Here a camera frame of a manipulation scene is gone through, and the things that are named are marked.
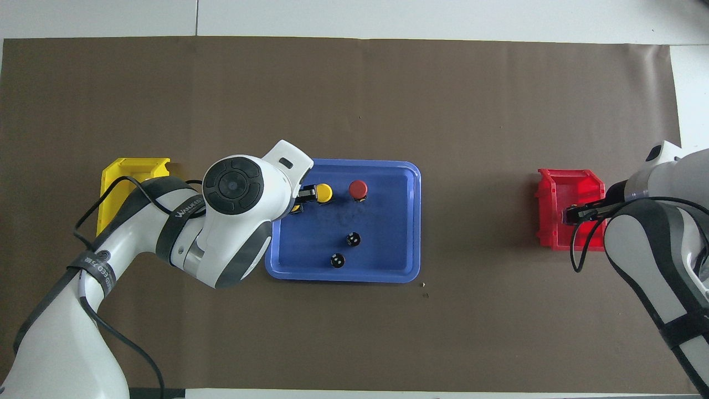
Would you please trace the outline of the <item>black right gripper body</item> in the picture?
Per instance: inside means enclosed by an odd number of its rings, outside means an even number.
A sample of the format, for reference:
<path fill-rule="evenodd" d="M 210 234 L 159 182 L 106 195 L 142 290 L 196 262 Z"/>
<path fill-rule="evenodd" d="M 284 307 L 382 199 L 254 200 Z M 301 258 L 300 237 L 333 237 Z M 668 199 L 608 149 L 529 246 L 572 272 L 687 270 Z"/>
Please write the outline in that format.
<path fill-rule="evenodd" d="M 623 180 L 613 184 L 607 191 L 605 195 L 605 206 L 617 208 L 624 205 L 627 202 L 626 199 L 626 186 L 628 180 Z"/>

